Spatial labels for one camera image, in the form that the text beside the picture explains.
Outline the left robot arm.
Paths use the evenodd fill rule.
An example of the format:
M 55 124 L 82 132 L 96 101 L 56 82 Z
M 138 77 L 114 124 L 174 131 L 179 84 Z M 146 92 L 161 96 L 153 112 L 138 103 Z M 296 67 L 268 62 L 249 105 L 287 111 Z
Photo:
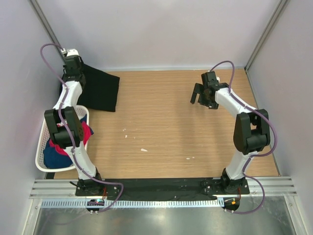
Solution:
M 84 129 L 75 110 L 86 83 L 84 63 L 75 49 L 64 54 L 64 61 L 62 92 L 56 105 L 45 111 L 45 122 L 50 139 L 67 153 L 78 172 L 78 182 L 74 184 L 75 195 L 98 196 L 102 194 L 104 184 L 85 149 Z

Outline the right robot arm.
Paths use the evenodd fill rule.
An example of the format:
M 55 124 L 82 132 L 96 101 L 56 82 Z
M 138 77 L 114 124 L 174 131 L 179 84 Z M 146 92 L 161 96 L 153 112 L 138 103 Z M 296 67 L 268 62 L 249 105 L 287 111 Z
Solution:
M 218 109 L 221 105 L 235 118 L 233 143 L 236 151 L 230 164 L 221 175 L 221 190 L 236 193 L 244 185 L 245 172 L 253 158 L 270 143 L 268 112 L 257 110 L 237 96 L 227 83 L 221 83 L 214 71 L 201 75 L 202 83 L 196 83 L 190 103 L 196 99 L 202 106 Z

